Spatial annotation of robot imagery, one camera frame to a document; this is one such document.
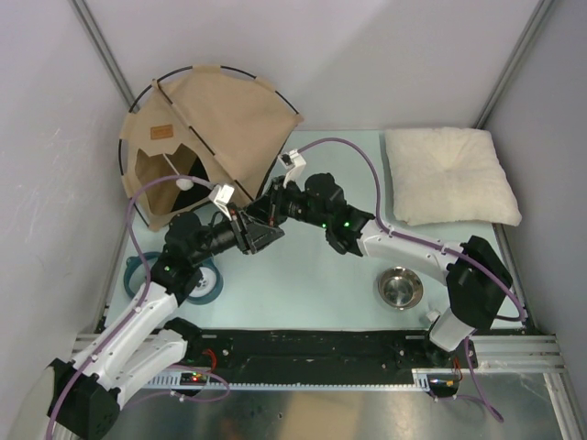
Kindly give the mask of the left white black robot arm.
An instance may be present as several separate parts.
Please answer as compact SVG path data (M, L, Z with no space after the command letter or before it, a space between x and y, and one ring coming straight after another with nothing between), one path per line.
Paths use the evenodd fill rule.
M231 248L255 254L283 236L273 214L255 216L231 207L227 219L204 225L193 212L169 224L162 252L146 267L146 279L127 309L85 350L68 362L54 360L53 397L45 438L57 426L82 439L101 439L128 401L167 367L196 364L203 343L196 328L174 320L147 347L141 344L195 290L207 260Z

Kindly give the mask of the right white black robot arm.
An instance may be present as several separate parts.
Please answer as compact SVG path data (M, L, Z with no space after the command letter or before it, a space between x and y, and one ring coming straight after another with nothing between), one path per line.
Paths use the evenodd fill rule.
M471 236L464 243L443 244L384 226L374 214L349 204L329 173L310 176L303 188L276 178L246 212L268 226L289 218L320 226L341 255L397 260L443 284L449 307L431 325L423 346L426 361L437 368L455 359L462 340L491 328L513 284L486 239Z

